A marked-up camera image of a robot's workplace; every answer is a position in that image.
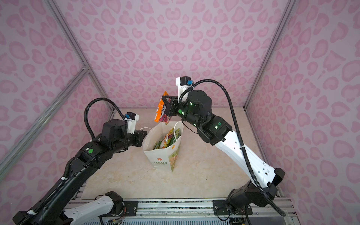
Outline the orange candy bag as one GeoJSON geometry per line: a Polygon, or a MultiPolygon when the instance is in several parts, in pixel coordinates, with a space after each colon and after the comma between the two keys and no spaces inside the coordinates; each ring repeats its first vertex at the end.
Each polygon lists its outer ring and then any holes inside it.
{"type": "Polygon", "coordinates": [[[161,141],[160,148],[167,148],[170,145],[171,139],[174,137],[174,128],[170,129],[161,141]]]}
{"type": "Polygon", "coordinates": [[[166,106],[161,97],[159,104],[157,106],[157,110],[156,110],[156,114],[155,114],[155,118],[154,118],[154,121],[156,123],[161,122],[161,123],[168,124],[170,122],[171,117],[169,117],[165,114],[165,110],[166,110],[166,106]]]}

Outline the green rainbow candy bag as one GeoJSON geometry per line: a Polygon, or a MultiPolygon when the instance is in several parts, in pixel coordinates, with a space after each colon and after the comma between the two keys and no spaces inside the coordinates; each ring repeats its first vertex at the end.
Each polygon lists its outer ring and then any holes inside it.
{"type": "Polygon", "coordinates": [[[175,130],[175,134],[173,136],[173,138],[170,141],[170,145],[173,145],[181,136],[181,129],[178,128],[177,130],[175,130]]]}

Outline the white paper bag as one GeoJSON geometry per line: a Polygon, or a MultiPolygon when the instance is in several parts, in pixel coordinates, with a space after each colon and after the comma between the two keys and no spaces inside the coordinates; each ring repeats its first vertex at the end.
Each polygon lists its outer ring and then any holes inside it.
{"type": "Polygon", "coordinates": [[[155,169],[166,172],[172,172],[174,170],[175,162],[180,151],[183,129],[184,125],[180,121],[173,121],[168,124],[159,123],[149,130],[148,135],[142,144],[142,149],[155,169]],[[162,141],[172,128],[174,128],[174,134],[175,130],[178,128],[181,129],[180,138],[167,148],[154,150],[156,142],[162,141]]]}

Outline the green Fox's spring tea bag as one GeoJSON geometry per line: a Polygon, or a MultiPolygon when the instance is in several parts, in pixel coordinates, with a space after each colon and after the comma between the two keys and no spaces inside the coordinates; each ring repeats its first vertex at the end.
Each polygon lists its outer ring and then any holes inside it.
{"type": "Polygon", "coordinates": [[[160,149],[161,143],[162,143],[162,141],[156,142],[156,144],[155,144],[155,146],[154,146],[154,150],[160,149]]]}

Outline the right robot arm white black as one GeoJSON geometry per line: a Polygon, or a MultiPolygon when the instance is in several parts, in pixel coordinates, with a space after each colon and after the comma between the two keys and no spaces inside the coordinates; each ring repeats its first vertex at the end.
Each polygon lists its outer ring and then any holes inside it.
{"type": "Polygon", "coordinates": [[[224,118],[212,112],[212,99],[204,91],[190,91],[184,102],[177,96],[162,96],[167,116],[179,116],[196,128],[196,133],[229,156],[250,178],[249,182],[233,189],[225,200],[227,211],[236,215],[249,204],[271,206],[279,215],[286,213],[275,204],[277,186],[283,181],[285,171],[273,168],[258,157],[242,140],[238,125],[231,126],[224,118]]]}

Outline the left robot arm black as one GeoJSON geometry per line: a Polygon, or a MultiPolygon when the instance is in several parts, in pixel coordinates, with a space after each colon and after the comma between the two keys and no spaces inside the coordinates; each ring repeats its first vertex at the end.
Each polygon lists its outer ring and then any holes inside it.
{"type": "Polygon", "coordinates": [[[16,225],[69,225],[74,219],[65,215],[64,208],[78,189],[114,154],[130,146],[141,147],[147,134],[135,130],[134,134],[117,134],[112,140],[99,134],[67,162],[56,184],[30,209],[17,212],[13,222],[16,225]]]}

